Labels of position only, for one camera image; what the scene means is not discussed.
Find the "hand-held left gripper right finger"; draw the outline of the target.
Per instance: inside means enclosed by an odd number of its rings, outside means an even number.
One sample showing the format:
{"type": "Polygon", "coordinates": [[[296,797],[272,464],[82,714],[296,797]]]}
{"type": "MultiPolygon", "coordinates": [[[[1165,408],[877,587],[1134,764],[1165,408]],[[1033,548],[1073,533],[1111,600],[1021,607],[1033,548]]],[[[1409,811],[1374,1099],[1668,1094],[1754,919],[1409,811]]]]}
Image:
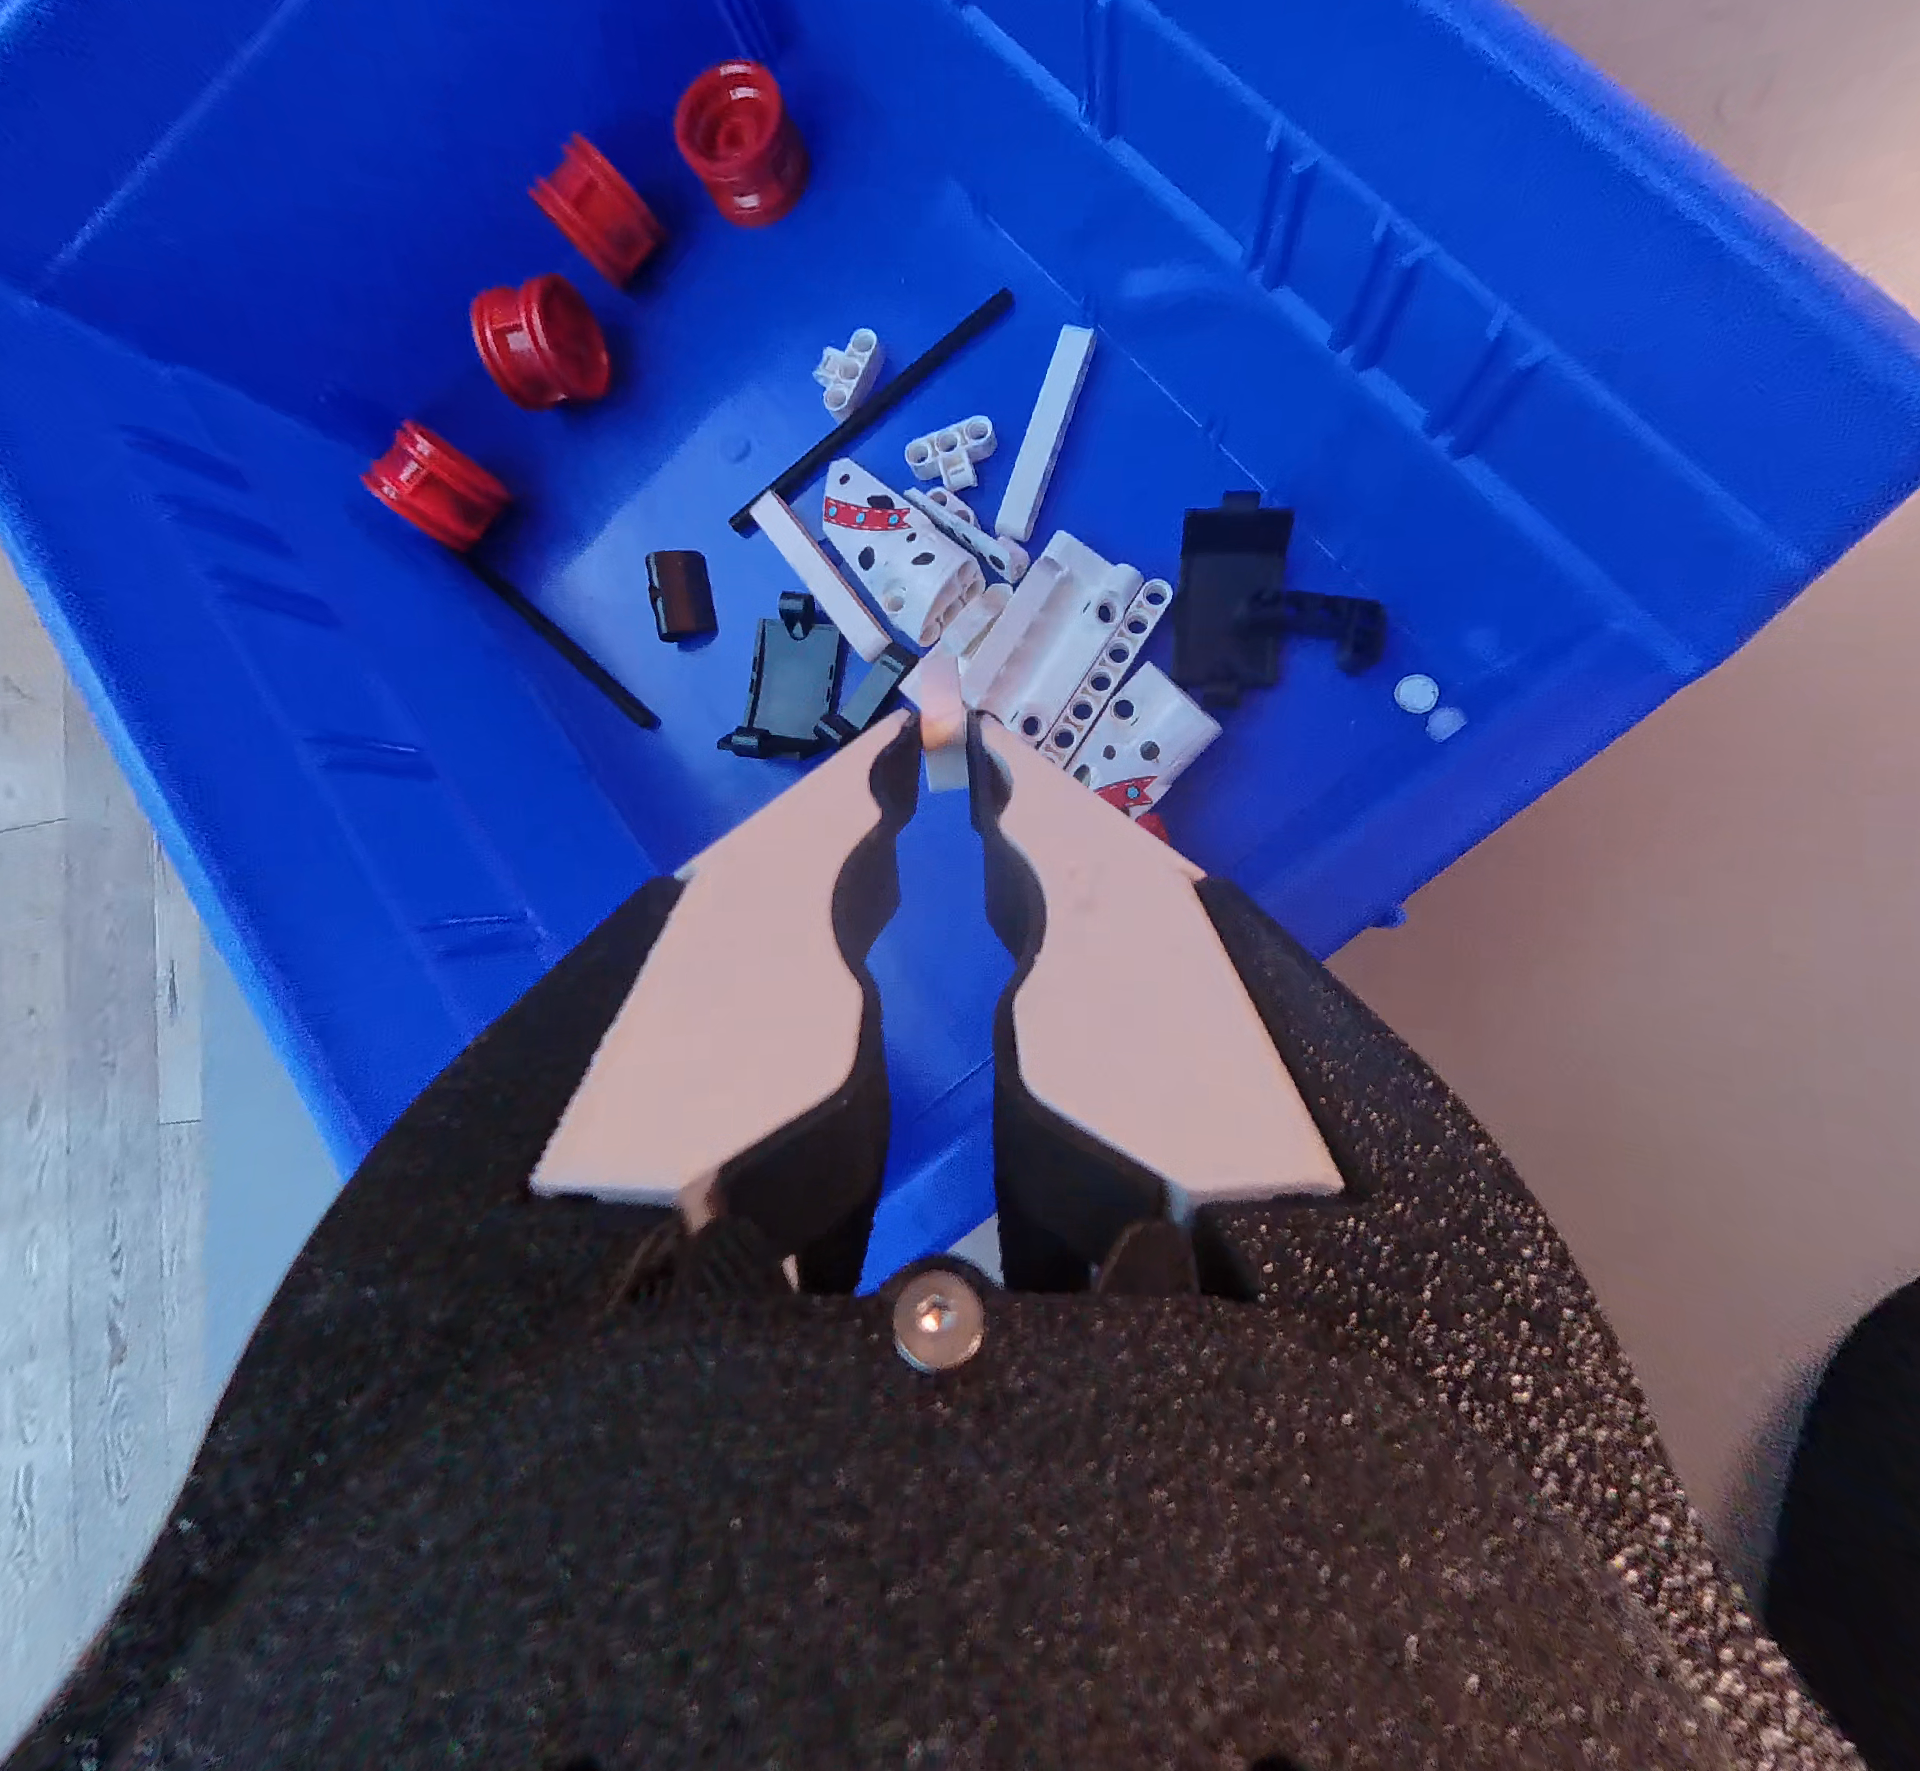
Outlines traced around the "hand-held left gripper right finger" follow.
{"type": "Polygon", "coordinates": [[[1014,967],[995,1076],[1172,1209],[1344,1184],[1201,902],[1204,872],[998,721],[969,737],[987,914],[1014,967]]]}

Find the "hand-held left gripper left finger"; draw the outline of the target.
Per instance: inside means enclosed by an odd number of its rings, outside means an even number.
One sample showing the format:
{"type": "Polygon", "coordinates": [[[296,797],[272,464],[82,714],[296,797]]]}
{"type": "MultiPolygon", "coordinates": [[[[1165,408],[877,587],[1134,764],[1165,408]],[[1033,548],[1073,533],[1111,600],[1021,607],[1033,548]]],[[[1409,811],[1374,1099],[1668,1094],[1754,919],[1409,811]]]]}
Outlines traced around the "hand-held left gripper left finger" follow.
{"type": "Polygon", "coordinates": [[[694,1231],[868,1232],[889,1140],[868,957],[918,785],[897,708],[678,873],[532,1194],[673,1209],[694,1231]]]}

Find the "white straight brick beam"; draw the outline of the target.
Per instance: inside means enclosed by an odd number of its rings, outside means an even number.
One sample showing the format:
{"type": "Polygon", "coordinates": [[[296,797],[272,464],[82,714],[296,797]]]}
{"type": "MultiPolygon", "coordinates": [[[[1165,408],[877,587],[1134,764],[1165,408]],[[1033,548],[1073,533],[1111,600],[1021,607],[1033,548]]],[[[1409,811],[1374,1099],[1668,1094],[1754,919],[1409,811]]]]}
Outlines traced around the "white straight brick beam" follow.
{"type": "Polygon", "coordinates": [[[914,707],[925,752],[925,782],[935,794],[972,791],[972,711],[963,699],[959,656],[935,649],[902,680],[900,697],[914,707]]]}

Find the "blue plastic bin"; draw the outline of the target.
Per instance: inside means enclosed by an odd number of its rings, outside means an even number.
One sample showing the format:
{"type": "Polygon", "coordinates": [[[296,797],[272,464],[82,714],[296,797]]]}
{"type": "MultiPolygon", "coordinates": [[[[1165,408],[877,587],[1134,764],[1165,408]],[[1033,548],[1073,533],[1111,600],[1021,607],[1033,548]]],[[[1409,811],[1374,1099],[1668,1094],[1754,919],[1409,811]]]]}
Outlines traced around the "blue plastic bin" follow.
{"type": "Polygon", "coordinates": [[[1916,488],[1916,322],[1499,0],[5,0],[5,540],[352,1167],[637,886],[803,768],[717,750],[796,588],[729,518],[891,367],[861,446],[1096,343],[1040,515],[1149,576],[1233,491],[1378,600],[1173,792],[1328,955],[1732,656],[1916,488]],[[673,140],[762,62],[810,178],[727,223],[673,140]],[[618,292],[529,187],[571,133],[667,231],[618,292]],[[529,412],[473,297],[566,276],[593,404],[529,412]],[[513,503],[472,556],[361,484],[414,418],[513,503]],[[663,646],[644,558],[709,559],[663,646]],[[1470,722],[1437,745],[1409,674],[1470,722]]]}

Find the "grey desk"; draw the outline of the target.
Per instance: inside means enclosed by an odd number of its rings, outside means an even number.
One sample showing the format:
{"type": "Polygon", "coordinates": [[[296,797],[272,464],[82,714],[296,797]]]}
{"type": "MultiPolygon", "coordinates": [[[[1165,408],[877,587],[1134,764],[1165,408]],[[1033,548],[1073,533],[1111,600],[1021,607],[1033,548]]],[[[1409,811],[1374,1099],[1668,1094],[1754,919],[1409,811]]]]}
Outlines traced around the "grey desk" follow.
{"type": "MultiPolygon", "coordinates": [[[[1918,303],[1918,0],[1512,0],[1918,303]]],[[[1548,1209],[1754,1581],[1916,1275],[1916,507],[1334,970],[1548,1209]]]]}

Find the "black brick panel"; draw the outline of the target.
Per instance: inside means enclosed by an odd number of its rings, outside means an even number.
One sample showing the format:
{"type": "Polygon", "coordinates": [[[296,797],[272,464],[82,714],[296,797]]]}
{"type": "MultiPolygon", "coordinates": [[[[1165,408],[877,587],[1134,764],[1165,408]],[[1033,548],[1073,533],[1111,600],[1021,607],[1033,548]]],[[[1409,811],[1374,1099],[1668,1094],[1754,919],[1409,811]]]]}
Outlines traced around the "black brick panel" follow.
{"type": "Polygon", "coordinates": [[[921,657],[888,647],[860,678],[839,707],[818,718],[816,740],[825,750],[840,752],[884,718],[900,699],[902,682],[914,674],[921,657]]]}
{"type": "Polygon", "coordinates": [[[809,592],[783,592],[757,622],[747,711],[719,752],[747,760],[807,760],[831,750],[820,732],[837,708],[844,642],[809,592]]]}
{"type": "Polygon", "coordinates": [[[707,644],[719,633],[709,559],[699,551],[655,551],[644,558],[646,600],[663,646],[707,644]]]}
{"type": "Polygon", "coordinates": [[[1279,680],[1279,634],[1248,624],[1246,607],[1284,588],[1291,522],[1291,510],[1265,505],[1251,488],[1183,516],[1169,669],[1213,716],[1279,680]]]}

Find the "long black brick axle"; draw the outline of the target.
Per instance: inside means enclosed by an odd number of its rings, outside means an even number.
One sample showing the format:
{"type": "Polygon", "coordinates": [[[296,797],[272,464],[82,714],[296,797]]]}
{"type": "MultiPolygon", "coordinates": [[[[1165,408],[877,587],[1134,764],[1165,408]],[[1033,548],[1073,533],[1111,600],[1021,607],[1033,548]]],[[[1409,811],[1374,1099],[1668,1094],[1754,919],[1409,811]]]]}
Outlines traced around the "long black brick axle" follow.
{"type": "Polygon", "coordinates": [[[931,377],[953,363],[969,345],[995,326],[1001,318],[1006,318],[1014,304],[1016,298],[1012,290],[998,290],[945,332],[931,349],[912,359],[891,379],[869,392],[827,440],[818,441],[809,454],[732,512],[729,518],[732,533],[743,540],[757,534],[757,508],[762,505],[767,501],[791,505],[809,484],[823,476],[840,447],[856,444],[877,423],[891,416],[907,401],[921,392],[931,377]]]}
{"type": "Polygon", "coordinates": [[[590,685],[618,711],[618,714],[640,730],[659,730],[659,714],[640,702],[620,680],[616,680],[593,656],[587,654],[559,622],[547,617],[526,598],[506,576],[473,556],[460,556],[463,569],[494,595],[514,617],[518,617],[564,663],[587,680],[590,685]]]}

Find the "pile of white brick pieces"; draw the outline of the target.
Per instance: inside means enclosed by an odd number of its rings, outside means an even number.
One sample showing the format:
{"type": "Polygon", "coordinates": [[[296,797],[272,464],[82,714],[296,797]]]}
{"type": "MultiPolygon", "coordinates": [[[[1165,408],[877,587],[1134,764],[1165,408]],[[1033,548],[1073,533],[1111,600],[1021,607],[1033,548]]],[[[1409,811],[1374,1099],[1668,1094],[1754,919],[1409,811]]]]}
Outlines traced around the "pile of white brick pieces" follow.
{"type": "MultiPolygon", "coordinates": [[[[921,660],[935,649],[959,656],[974,714],[1164,836],[1168,791],[1221,732],[1149,656],[1172,617],[1173,583],[1067,531],[1028,548],[1091,353],[1090,326],[1061,329],[989,524],[969,493],[995,451],[995,428],[972,415],[905,447],[902,488],[840,447],[791,505],[757,508],[757,534],[868,665],[888,647],[921,660]]],[[[882,357],[869,326],[823,351],[812,377],[835,426],[882,386],[882,357]]]]}

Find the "black brick connector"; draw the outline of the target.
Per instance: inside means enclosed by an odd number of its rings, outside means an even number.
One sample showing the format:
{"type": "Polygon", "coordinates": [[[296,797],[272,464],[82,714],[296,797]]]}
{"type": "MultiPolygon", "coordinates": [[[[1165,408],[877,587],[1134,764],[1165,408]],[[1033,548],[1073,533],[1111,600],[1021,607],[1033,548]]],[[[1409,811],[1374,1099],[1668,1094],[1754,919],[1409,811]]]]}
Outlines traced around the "black brick connector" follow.
{"type": "Polygon", "coordinates": [[[1342,676],[1359,678],[1380,663],[1388,642],[1388,614],[1378,600],[1308,590],[1278,590],[1268,598],[1272,628],[1284,640],[1330,646],[1342,676]]]}

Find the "red toy wheel hub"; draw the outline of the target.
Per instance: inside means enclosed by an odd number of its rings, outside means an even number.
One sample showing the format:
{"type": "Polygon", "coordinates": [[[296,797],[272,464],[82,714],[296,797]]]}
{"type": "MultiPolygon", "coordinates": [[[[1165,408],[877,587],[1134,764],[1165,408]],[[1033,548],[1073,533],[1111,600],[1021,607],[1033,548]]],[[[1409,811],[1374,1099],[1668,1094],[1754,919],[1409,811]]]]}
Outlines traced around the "red toy wheel hub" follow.
{"type": "Polygon", "coordinates": [[[667,231],[650,203],[582,133],[559,163],[529,187],[529,198],[606,284],[625,292],[663,250],[667,231]]]}
{"type": "Polygon", "coordinates": [[[522,410],[606,399],[612,382],[606,336],[566,276],[487,289],[472,298],[467,324],[487,376],[522,410]]]}
{"type": "Polygon", "coordinates": [[[803,133],[762,62],[725,59],[688,84],[673,113],[673,140],[727,223],[779,223],[807,193],[803,133]]]}
{"type": "Polygon", "coordinates": [[[472,554],[513,503],[491,472],[414,418],[399,426],[361,484],[384,508],[458,558],[472,554]]]}

